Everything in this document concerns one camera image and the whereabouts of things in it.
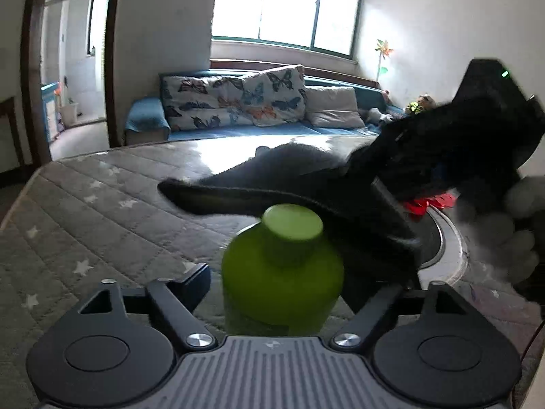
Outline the white gloved right hand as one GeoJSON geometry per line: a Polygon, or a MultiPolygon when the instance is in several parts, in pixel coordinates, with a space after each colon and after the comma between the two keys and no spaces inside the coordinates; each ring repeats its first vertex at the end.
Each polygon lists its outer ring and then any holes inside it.
{"type": "Polygon", "coordinates": [[[544,264],[544,177],[526,176],[508,191],[475,199],[459,195],[454,218],[466,232],[470,256],[511,285],[544,264]]]}

